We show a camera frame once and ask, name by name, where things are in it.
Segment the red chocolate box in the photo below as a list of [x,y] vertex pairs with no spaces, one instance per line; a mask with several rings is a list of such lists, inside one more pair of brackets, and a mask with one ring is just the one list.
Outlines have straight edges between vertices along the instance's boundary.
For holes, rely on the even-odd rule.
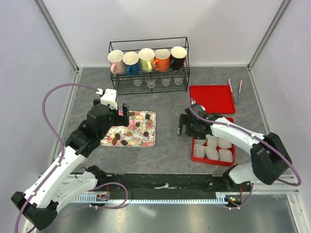
[[190,158],[193,162],[231,167],[235,163],[235,145],[219,137],[206,135],[192,139]]

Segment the floral serving tray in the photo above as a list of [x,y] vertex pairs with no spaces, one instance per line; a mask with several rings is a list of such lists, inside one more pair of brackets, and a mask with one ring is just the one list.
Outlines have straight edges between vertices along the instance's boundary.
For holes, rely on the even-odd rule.
[[[145,115],[149,114],[150,119],[145,119]],[[142,120],[137,120],[136,116],[142,116]],[[149,136],[145,137],[144,132],[148,132]],[[121,138],[117,140],[115,134],[119,133]],[[128,144],[126,146],[121,144],[122,140],[126,140]],[[130,146],[129,142],[135,141],[135,145]],[[143,147],[151,148],[156,143],[156,113],[154,111],[130,111],[129,112],[129,125],[114,126],[112,127],[105,138],[101,140],[101,146],[104,147]]]

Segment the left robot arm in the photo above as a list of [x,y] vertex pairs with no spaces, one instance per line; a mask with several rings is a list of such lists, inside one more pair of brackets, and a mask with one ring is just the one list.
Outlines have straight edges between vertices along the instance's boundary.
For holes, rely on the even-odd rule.
[[11,200],[19,209],[18,216],[26,217],[38,230],[47,228],[58,213],[72,200],[90,190],[105,189],[106,173],[90,166],[77,179],[62,187],[69,174],[97,147],[113,126],[128,126],[128,104],[119,113],[116,102],[95,99],[93,106],[69,138],[62,143],[61,153],[43,175],[26,191],[15,192]]

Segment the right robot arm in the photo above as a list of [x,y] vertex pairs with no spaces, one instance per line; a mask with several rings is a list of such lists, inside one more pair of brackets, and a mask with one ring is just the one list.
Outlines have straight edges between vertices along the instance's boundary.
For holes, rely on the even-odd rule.
[[252,132],[222,115],[207,114],[198,103],[180,115],[179,134],[182,133],[195,139],[204,139],[209,134],[229,141],[250,155],[249,163],[230,168],[228,176],[223,178],[223,187],[228,191],[248,181],[271,185],[292,167],[292,160],[277,134]]

